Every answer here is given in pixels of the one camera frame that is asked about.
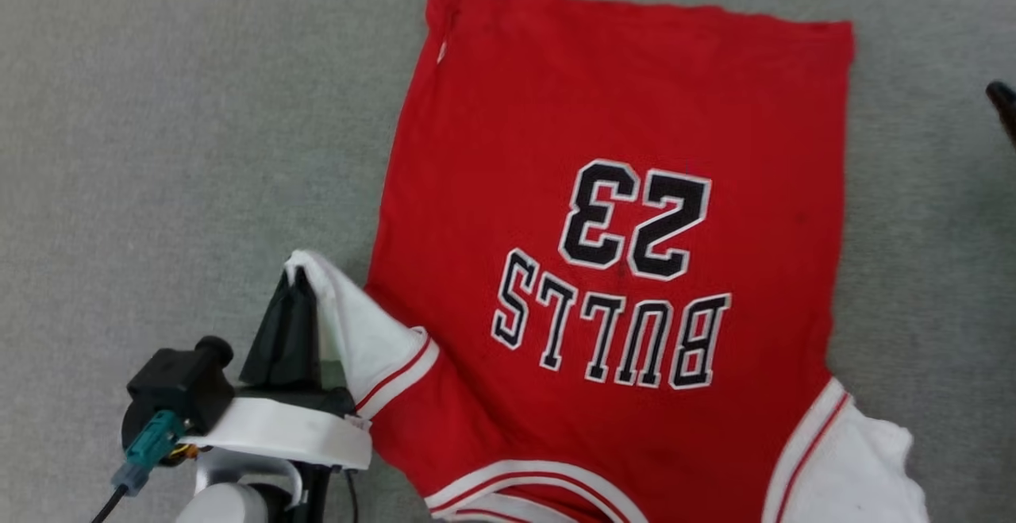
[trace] black cable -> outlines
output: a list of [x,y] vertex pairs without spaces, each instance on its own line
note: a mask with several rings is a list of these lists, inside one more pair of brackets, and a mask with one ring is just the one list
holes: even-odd
[[99,512],[99,515],[91,520],[91,523],[103,523],[103,521],[106,521],[106,518],[113,513],[113,510],[116,509],[117,504],[120,503],[124,495],[127,495],[127,485],[117,485],[117,489],[113,492],[113,497],[110,498],[110,501],[106,502],[106,505]]
[[353,486],[353,472],[345,469],[345,482],[350,485],[350,502],[353,504],[353,523],[360,523],[360,504],[357,502],[357,488]]

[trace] red jersey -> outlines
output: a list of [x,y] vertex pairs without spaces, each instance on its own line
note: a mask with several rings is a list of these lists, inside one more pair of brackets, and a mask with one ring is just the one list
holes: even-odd
[[[334,336],[435,517],[923,521],[908,435],[824,364],[849,23],[602,0],[427,21],[367,285],[395,320]],[[379,313],[360,295],[339,313]]]

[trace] number 3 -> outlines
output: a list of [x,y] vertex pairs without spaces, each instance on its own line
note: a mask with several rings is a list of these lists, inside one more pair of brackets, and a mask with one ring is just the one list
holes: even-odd
[[[590,241],[586,235],[589,227],[606,231],[614,212],[612,202],[597,200],[599,187],[611,189],[611,200],[635,201],[638,186],[638,176],[631,166],[619,161],[593,160],[579,170],[572,192],[571,212],[559,247],[567,262],[607,269],[621,259],[624,237],[605,232],[598,240]],[[649,170],[642,195],[643,204],[653,208],[671,207],[635,226],[628,248],[628,266],[632,273],[648,279],[670,281],[687,272],[689,251],[668,248],[665,252],[657,253],[653,248],[705,219],[710,186],[710,180],[701,177]]]

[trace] red fabric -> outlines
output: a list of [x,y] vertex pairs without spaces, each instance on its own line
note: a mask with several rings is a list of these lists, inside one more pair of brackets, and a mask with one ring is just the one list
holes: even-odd
[[[427,20],[367,290],[442,355],[375,417],[377,450],[424,496],[493,461],[541,459],[601,475],[650,521],[758,521],[780,451],[829,379],[849,23],[598,0],[429,0]],[[690,252],[686,273],[564,259],[576,177],[596,158],[639,179],[634,201],[596,194],[613,216],[587,234],[620,235],[626,253],[665,211],[643,204],[650,170],[710,180],[705,219],[652,249]],[[521,344],[492,337],[515,248],[539,263],[534,283],[549,271],[577,288],[558,371],[539,365],[556,303],[541,305],[535,285],[513,285],[528,307]],[[598,315],[580,318],[588,291],[626,299],[604,383],[584,378],[599,330]],[[682,310],[718,295],[731,303],[711,383],[674,390]],[[657,388],[614,382],[643,300],[674,307]],[[639,371],[645,350],[643,339]]]

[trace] cable connector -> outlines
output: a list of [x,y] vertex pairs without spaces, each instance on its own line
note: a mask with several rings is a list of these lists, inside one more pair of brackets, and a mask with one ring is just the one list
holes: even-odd
[[170,410],[160,410],[127,448],[127,459],[113,475],[114,487],[127,487],[127,497],[133,498],[148,482],[148,475],[158,461],[177,446],[187,433],[181,418]]

